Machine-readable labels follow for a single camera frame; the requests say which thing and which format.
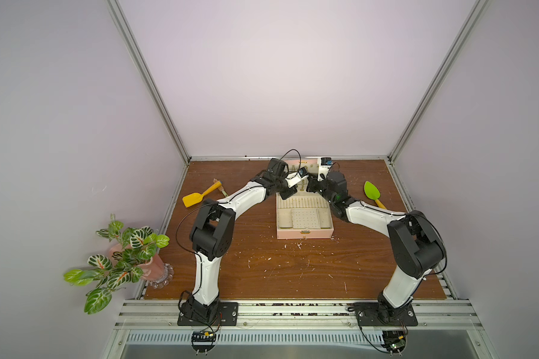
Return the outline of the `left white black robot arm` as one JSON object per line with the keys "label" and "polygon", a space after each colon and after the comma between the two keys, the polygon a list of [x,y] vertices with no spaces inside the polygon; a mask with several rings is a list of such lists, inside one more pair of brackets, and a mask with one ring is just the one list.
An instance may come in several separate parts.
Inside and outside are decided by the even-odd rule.
{"label": "left white black robot arm", "polygon": [[291,197],[307,176],[304,168],[290,172],[285,161],[271,159],[265,170],[237,192],[221,200],[206,200],[201,205],[190,230],[196,256],[195,286],[180,309],[187,319],[211,324],[218,315],[219,270],[231,246],[236,220],[274,194],[284,199]]}

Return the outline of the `pink jewelry box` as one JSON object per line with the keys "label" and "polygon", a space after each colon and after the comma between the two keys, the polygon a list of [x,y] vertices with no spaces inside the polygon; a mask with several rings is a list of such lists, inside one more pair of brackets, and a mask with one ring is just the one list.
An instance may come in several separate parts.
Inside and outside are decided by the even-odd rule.
{"label": "pink jewelry box", "polygon": [[307,191],[309,177],[296,184],[287,199],[276,197],[277,239],[326,239],[334,226],[329,203],[318,193]]}

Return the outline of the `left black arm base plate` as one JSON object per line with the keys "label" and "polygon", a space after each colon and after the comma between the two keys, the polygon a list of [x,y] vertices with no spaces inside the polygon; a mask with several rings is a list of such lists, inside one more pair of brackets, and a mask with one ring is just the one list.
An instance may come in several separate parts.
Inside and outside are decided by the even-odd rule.
{"label": "left black arm base plate", "polygon": [[236,326],[239,304],[213,302],[204,306],[199,302],[182,303],[178,326]]}

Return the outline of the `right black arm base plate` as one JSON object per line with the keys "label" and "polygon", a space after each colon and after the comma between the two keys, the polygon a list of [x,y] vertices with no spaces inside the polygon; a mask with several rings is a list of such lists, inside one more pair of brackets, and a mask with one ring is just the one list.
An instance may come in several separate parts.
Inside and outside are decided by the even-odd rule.
{"label": "right black arm base plate", "polygon": [[357,302],[349,311],[355,313],[361,327],[415,327],[419,324],[411,304],[393,308],[379,302]]}

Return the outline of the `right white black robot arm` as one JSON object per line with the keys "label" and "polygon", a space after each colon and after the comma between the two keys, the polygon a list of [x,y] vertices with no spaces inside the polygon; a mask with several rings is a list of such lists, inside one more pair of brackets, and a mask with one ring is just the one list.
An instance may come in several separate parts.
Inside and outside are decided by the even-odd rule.
{"label": "right white black robot arm", "polygon": [[380,321],[390,323],[407,312],[420,283],[447,257],[437,229],[420,211],[392,212],[352,197],[344,175],[338,171],[311,174],[307,190],[326,199],[336,218],[389,238],[396,269],[378,296],[377,313]]}

